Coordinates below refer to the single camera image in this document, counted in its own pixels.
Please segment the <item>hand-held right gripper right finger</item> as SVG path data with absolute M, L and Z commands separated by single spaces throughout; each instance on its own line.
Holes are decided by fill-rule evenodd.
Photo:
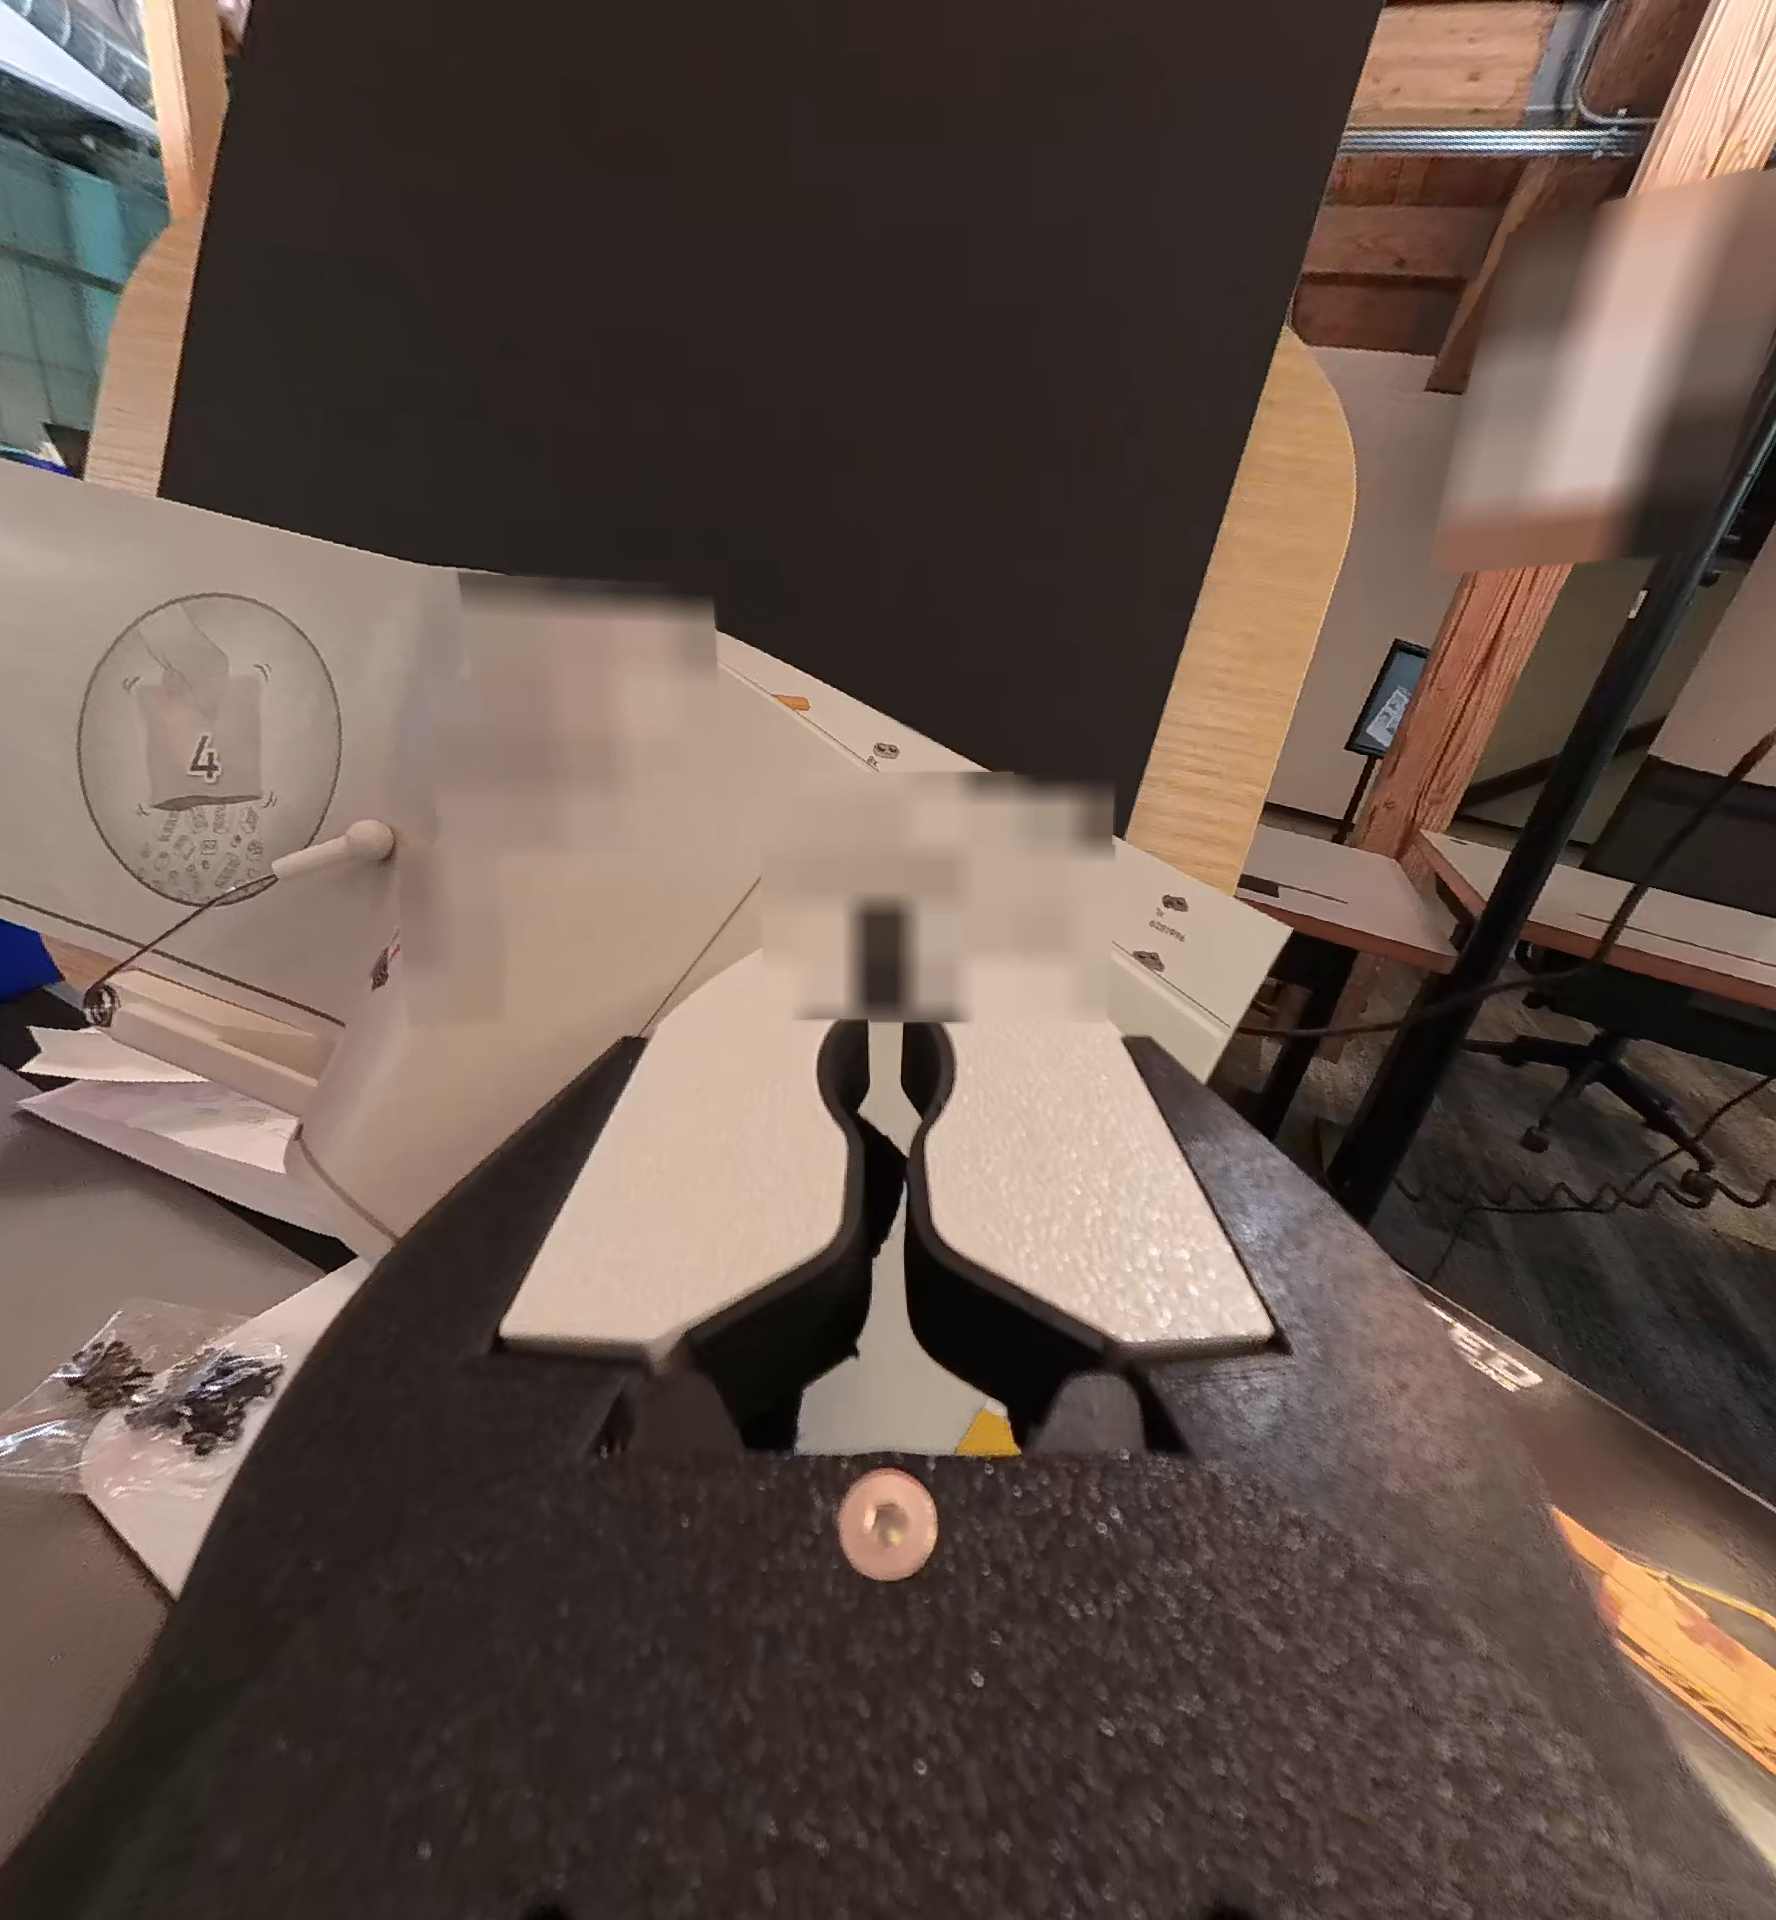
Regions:
M 909 1324 L 939 1365 L 1161 1365 L 1276 1324 L 1103 1022 L 909 1024 Z

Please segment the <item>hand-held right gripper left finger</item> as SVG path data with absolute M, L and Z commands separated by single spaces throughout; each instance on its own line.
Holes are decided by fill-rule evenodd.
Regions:
M 666 1365 L 852 1256 L 863 1029 L 668 1024 L 498 1324 L 511 1349 Z

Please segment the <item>lego instruction booklet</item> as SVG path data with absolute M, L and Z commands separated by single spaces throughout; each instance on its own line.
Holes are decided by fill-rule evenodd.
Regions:
M 292 1428 L 589 1442 L 672 1379 L 786 1445 L 863 1339 L 920 1112 L 909 1024 L 1126 1022 L 1155 863 L 1086 794 L 888 769 L 649 589 L 391 562 L 0 465 L 0 913 L 156 967 L 321 1060 L 295 1177 L 372 1278 Z M 666 1365 L 511 1349 L 538 1241 L 668 1024 L 863 1029 L 852 1256 Z

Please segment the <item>dark lego set box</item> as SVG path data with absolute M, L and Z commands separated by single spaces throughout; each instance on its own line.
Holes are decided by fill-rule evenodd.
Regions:
M 1498 1391 L 1608 1631 L 1751 1833 L 1776 1832 L 1776 1507 L 1422 1287 Z

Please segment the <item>white topped desk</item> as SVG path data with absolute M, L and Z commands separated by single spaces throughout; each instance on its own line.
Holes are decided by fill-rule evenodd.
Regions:
M 1281 1029 L 1276 1013 L 1288 993 L 1304 996 L 1305 1027 L 1366 1022 L 1337 1013 L 1360 957 L 1419 974 L 1454 967 L 1451 913 L 1382 854 L 1256 828 L 1236 896 L 1288 926 L 1288 944 L 1247 1006 L 1247 1014 L 1263 1014 L 1268 1036 Z
M 1523 941 L 1576 960 L 1591 957 L 1625 883 L 1556 866 L 1534 903 Z M 1670 981 L 1776 1014 L 1776 919 L 1651 890 L 1608 952 L 1619 971 Z

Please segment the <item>black metal pole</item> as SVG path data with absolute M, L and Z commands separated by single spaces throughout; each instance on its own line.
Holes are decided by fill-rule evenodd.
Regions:
M 1446 978 L 1419 997 L 1419 1009 L 1396 1029 L 1383 1065 L 1356 1109 L 1353 1125 L 1328 1166 L 1328 1194 L 1357 1223 L 1373 1223 L 1406 1151 L 1454 1066 L 1477 1006 L 1495 996 L 1498 971 L 1524 935 L 1570 828 L 1608 768 L 1641 694 L 1667 660 L 1687 619 L 1700 575 L 1713 565 L 1751 484 L 1776 444 L 1776 340 L 1730 472 L 1690 543 L 1657 559 L 1644 599 L 1619 629 L 1616 642 L 1586 694 L 1567 738 L 1539 789 L 1539 798 L 1505 860 L 1495 889 L 1468 931 Z

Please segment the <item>clear bag of black parts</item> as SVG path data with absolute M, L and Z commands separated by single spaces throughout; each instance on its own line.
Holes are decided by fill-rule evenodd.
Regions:
M 289 1342 L 210 1308 L 123 1304 L 0 1412 L 0 1484 L 84 1496 L 103 1471 L 133 1481 L 230 1458 L 295 1362 Z

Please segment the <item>small screen on stand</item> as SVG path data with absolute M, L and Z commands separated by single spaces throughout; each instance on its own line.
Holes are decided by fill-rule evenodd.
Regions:
M 1412 694 L 1419 691 L 1428 673 L 1428 657 L 1428 647 L 1412 641 L 1392 641 L 1382 660 L 1382 670 L 1344 740 L 1344 749 L 1360 761 L 1360 774 L 1356 778 L 1353 798 L 1332 834 L 1334 846 L 1348 840 L 1382 761 L 1396 748 L 1396 738 L 1403 726 L 1403 712 L 1410 710 Z

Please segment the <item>black office chair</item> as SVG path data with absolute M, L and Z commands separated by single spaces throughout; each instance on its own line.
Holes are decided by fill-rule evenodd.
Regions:
M 1716 774 L 1645 758 L 1580 869 L 1622 883 L 1648 877 L 1664 895 L 1776 919 L 1776 787 L 1726 789 Z M 1556 1120 L 1588 1086 L 1619 1098 L 1673 1144 L 1690 1144 L 1670 1098 L 1625 1066 L 1634 1040 L 1776 1082 L 1776 1014 L 1730 997 L 1615 968 L 1531 993 L 1524 1006 L 1595 1022 L 1588 1043 L 1523 1036 L 1488 1047 L 1505 1066 L 1565 1069 L 1562 1091 L 1523 1134 L 1534 1154 L 1547 1151 Z

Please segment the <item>metal conduit pipe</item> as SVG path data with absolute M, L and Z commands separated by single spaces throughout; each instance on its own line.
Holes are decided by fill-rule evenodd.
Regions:
M 1523 106 L 1412 106 L 1353 119 L 1334 157 L 1582 157 L 1644 154 L 1657 119 L 1625 106 L 1595 111 L 1580 66 L 1536 73 Z

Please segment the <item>wooden post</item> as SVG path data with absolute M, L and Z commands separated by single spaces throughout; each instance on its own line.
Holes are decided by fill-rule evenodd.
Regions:
M 1644 135 L 1628 193 L 1762 171 L 1776 144 L 1776 2 L 1608 2 L 1562 76 L 1565 125 Z M 1432 392 L 1472 371 L 1498 268 L 1518 234 L 1612 190 L 1612 162 L 1524 164 L 1431 370 Z M 1422 690 L 1360 804 L 1353 846 L 1422 866 L 1422 830 L 1451 824 L 1570 569 L 1469 570 L 1431 642 Z

